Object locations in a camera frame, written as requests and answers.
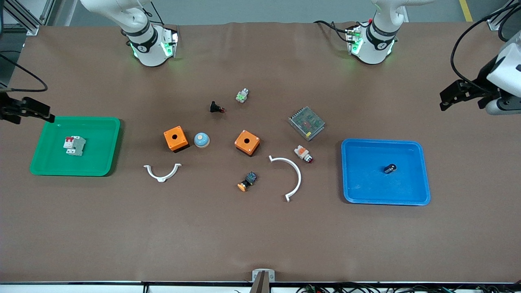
black cable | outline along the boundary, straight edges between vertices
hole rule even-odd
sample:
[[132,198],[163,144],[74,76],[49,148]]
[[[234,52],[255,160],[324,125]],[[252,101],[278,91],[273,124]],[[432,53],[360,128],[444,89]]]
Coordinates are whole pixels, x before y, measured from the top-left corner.
[[23,66],[19,65],[18,63],[16,62],[13,62],[11,61],[9,58],[7,58],[6,56],[0,54],[0,57],[3,58],[5,61],[13,64],[14,66],[22,69],[23,71],[27,72],[30,76],[34,77],[37,81],[39,81],[41,84],[43,84],[43,89],[40,89],[40,90],[32,90],[32,89],[11,89],[11,91],[13,92],[32,92],[32,93],[37,93],[37,92],[44,92],[48,89],[47,87],[47,84],[41,79],[39,78],[38,76],[36,76],[34,73],[28,71],[27,69],[25,69]]
[[161,15],[159,15],[159,13],[157,12],[157,9],[156,9],[156,6],[154,5],[154,2],[150,2],[150,4],[152,4],[152,8],[153,8],[154,11],[156,12],[157,17],[159,17],[159,21],[161,21],[161,24],[164,26],[165,23],[163,22],[163,19],[161,18]]
[[152,14],[148,11],[146,11],[145,8],[143,8],[143,12],[148,16],[148,17],[152,17]]
[[336,30],[336,31],[338,31],[338,32],[343,32],[343,33],[345,33],[345,30],[337,29],[336,27],[330,25],[329,23],[327,23],[327,22],[325,22],[325,21],[323,21],[323,20],[317,20],[317,21],[315,21],[315,22],[313,22],[313,23],[322,23],[323,25],[327,25],[327,26],[328,26],[330,29],[332,29],[332,30]]
[[488,289],[490,290],[490,292],[492,293],[501,293],[501,291],[499,290],[498,287],[492,285],[492,286],[489,286]]
[[489,90],[486,90],[480,86],[478,86],[477,84],[473,83],[470,79],[466,78],[465,76],[463,76],[463,74],[461,74],[457,69],[456,69],[456,66],[454,65],[454,54],[456,53],[456,49],[458,47],[458,45],[460,44],[461,40],[463,39],[463,37],[468,33],[470,32],[473,28],[475,28],[476,26],[478,26],[480,23],[482,22],[485,22],[487,21],[487,19],[495,16],[495,15],[498,15],[498,14],[501,14],[503,13],[504,11],[507,11],[511,8],[514,8],[514,7],[517,7],[517,5],[519,4],[514,4],[514,5],[511,5],[511,6],[508,6],[508,7],[505,7],[503,9],[500,9],[496,12],[493,12],[483,18],[481,18],[480,20],[478,20],[477,22],[473,23],[468,29],[466,29],[461,35],[460,37],[457,39],[456,43],[454,44],[454,47],[452,48],[452,53],[451,53],[451,67],[452,67],[452,70],[454,71],[454,73],[456,73],[456,75],[459,76],[459,78],[463,79],[464,81],[466,81],[467,83],[473,85],[474,87],[478,88],[479,90],[485,92],[485,93],[491,93]]
[[362,291],[362,293],[365,293],[365,291],[363,291],[362,289],[360,289],[360,287],[358,287],[358,288],[354,288],[354,289],[352,289],[351,291],[349,291],[349,292],[347,292],[347,293],[353,293],[353,292],[356,291],[356,290],[360,290],[360,291]]
[[320,291],[322,291],[322,293],[331,293],[328,289],[326,289],[325,287],[316,287],[317,289],[319,289]]
[[15,51],[15,50],[5,50],[5,51],[0,51],[0,53],[18,53],[18,54],[22,54],[22,52],[20,52],[20,51]]
[[369,26],[369,23],[365,26],[365,25],[361,24],[359,21],[357,21],[356,24],[361,27],[364,27],[364,28],[367,28]]
[[452,292],[456,292],[456,290],[460,289],[461,287],[463,287],[463,284],[461,284],[461,285],[457,286],[457,287],[456,287],[456,289],[454,289],[454,290],[451,290],[451,291],[452,291]]
[[338,37],[339,37],[342,41],[344,41],[344,42],[346,42],[346,43],[350,43],[350,44],[354,44],[354,43],[355,43],[354,41],[344,39],[344,38],[340,35],[340,32],[338,32],[337,26],[334,25],[334,21],[331,22],[331,25],[333,26],[334,31],[337,32]]
[[512,16],[514,13],[518,12],[521,10],[521,7],[517,7],[516,9],[512,9],[510,10],[506,15],[505,17],[503,18],[503,20],[501,20],[501,22],[499,23],[499,29],[498,29],[498,37],[499,39],[501,39],[501,41],[503,42],[507,42],[508,39],[505,38],[503,36],[503,25],[505,24],[505,22],[510,18],[510,16]]

white curved plastic part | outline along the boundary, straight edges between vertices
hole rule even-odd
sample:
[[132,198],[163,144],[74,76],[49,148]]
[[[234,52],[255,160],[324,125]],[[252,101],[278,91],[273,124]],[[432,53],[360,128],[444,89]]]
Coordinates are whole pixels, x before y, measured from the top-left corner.
[[148,173],[150,174],[150,176],[156,178],[158,182],[165,182],[168,178],[172,177],[177,172],[177,168],[179,168],[180,166],[182,166],[182,165],[175,164],[173,166],[172,172],[170,172],[170,174],[168,174],[167,176],[164,176],[164,177],[157,177],[154,174],[152,174],[152,167],[150,167],[150,165],[144,165],[143,167],[145,167],[146,170],[148,171]]
[[288,194],[285,195],[285,196],[286,196],[286,200],[287,200],[288,202],[290,202],[290,197],[296,193],[296,191],[297,191],[297,190],[299,189],[299,187],[300,187],[300,182],[302,182],[302,174],[300,173],[299,167],[298,167],[298,166],[297,166],[297,165],[296,165],[292,160],[289,160],[289,159],[287,159],[287,158],[285,158],[285,157],[276,157],[276,158],[272,158],[271,156],[268,156],[268,158],[269,158],[269,161],[270,161],[270,162],[275,162],[275,161],[284,161],[284,162],[290,164],[290,165],[295,169],[296,174],[297,174],[297,176],[299,177],[299,183],[296,184],[295,189],[293,189],[290,193],[288,193]]

blue tray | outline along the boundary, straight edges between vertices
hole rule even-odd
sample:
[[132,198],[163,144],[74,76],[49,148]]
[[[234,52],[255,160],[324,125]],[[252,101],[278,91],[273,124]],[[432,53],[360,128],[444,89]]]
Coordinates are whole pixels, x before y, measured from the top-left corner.
[[[389,164],[396,171],[385,174]],[[342,142],[344,197],[351,203],[426,205],[429,182],[421,145],[414,141],[346,139]]]

orange box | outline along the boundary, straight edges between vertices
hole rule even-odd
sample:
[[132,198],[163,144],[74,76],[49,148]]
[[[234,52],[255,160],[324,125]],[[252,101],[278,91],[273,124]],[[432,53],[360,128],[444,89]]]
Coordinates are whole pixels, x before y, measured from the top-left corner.
[[165,131],[165,139],[168,148],[174,153],[182,151],[190,146],[181,126]]
[[235,140],[235,147],[248,156],[253,156],[253,153],[261,143],[260,141],[255,135],[243,130]]

table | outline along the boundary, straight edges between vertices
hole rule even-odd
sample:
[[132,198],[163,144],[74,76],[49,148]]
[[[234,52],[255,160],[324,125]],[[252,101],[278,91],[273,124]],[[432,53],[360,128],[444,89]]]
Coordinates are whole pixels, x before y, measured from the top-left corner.
[[[516,281],[521,116],[489,116],[474,101],[438,106],[468,26],[406,23],[375,66],[315,24],[181,27],[177,58],[157,68],[131,56],[117,27],[42,27],[20,63],[49,90],[30,96],[55,115],[120,118],[122,144],[108,177],[33,176],[43,122],[0,123],[0,280],[241,280],[268,267],[279,281]],[[473,77],[500,46],[480,26],[457,66]],[[20,70],[11,86],[39,87]],[[228,112],[209,113],[211,101]],[[304,106],[326,122],[310,143],[287,122]],[[190,138],[206,132],[209,147],[170,152],[162,132],[177,125]],[[233,146],[243,129],[262,140],[252,158]],[[422,144],[430,204],[347,203],[346,138]],[[293,154],[299,144],[312,165]],[[295,172],[268,155],[302,170],[290,203]],[[166,174],[174,163],[183,166],[163,184],[143,168]],[[249,171],[257,184],[242,193]]]

